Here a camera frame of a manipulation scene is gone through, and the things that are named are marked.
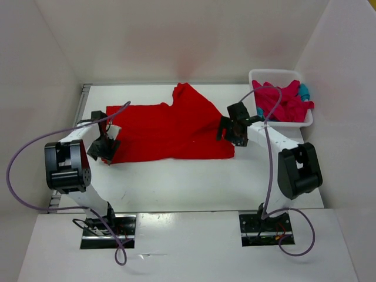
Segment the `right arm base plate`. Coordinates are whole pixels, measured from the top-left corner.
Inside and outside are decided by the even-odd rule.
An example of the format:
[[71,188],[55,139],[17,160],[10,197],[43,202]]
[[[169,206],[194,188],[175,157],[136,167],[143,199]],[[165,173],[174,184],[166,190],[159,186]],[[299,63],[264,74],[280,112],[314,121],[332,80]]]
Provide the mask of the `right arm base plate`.
[[295,244],[290,217],[284,213],[278,217],[262,220],[256,213],[240,213],[239,225],[243,247],[278,246]]

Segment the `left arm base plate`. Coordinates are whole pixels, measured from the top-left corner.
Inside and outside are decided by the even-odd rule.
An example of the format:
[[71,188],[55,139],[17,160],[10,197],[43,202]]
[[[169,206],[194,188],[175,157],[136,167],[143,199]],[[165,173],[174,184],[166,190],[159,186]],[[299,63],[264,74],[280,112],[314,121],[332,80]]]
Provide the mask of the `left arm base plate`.
[[[99,219],[86,218],[72,221],[82,230],[81,250],[115,249],[118,246],[109,229]],[[135,247],[136,223],[137,215],[118,213],[115,214],[114,223],[109,224],[125,249]]]

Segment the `red t-shirt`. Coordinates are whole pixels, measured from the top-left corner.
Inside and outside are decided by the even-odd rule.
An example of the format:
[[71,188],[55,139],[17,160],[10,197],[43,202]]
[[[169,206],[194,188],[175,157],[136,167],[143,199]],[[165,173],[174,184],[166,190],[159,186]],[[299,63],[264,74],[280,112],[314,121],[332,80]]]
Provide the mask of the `red t-shirt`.
[[121,128],[120,146],[112,162],[148,162],[162,159],[231,159],[234,146],[217,140],[221,113],[188,83],[178,83],[171,105],[107,106],[117,114],[113,124]]

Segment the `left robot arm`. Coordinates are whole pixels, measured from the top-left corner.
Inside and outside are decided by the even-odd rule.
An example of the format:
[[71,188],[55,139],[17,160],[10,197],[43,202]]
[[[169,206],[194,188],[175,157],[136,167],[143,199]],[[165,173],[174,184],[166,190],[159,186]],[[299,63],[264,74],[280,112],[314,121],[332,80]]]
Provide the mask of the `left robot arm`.
[[111,164],[120,146],[116,139],[120,131],[120,126],[84,120],[66,137],[44,147],[48,187],[83,207],[89,225],[105,235],[116,230],[117,220],[110,203],[91,184],[89,158]]

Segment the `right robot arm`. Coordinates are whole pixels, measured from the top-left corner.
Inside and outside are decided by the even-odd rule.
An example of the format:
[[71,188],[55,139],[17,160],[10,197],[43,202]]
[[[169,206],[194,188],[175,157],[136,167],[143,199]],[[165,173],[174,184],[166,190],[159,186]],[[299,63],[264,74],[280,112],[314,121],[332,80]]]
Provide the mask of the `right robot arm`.
[[315,147],[299,143],[273,129],[259,116],[250,116],[242,102],[227,107],[222,116],[217,140],[227,140],[235,146],[248,142],[267,149],[269,181],[266,199],[259,205],[258,226],[264,231],[278,224],[278,217],[292,209],[293,201],[311,193],[323,183]]

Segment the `white plastic basket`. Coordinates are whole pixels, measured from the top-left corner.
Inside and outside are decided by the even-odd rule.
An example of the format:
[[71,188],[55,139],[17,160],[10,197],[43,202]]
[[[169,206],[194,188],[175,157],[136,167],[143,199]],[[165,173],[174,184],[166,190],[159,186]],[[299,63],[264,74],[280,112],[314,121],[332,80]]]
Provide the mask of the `white plastic basket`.
[[253,69],[249,72],[256,109],[274,127],[308,127],[313,124],[314,102],[302,102],[298,88],[303,77],[294,70]]

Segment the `teal t-shirt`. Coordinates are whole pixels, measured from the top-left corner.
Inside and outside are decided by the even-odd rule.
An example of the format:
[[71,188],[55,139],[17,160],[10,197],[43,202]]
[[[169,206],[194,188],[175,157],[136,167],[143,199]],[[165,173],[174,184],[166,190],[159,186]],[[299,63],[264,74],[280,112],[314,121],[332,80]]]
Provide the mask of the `teal t-shirt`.
[[310,101],[310,92],[305,84],[301,83],[298,88],[298,95],[302,102]]

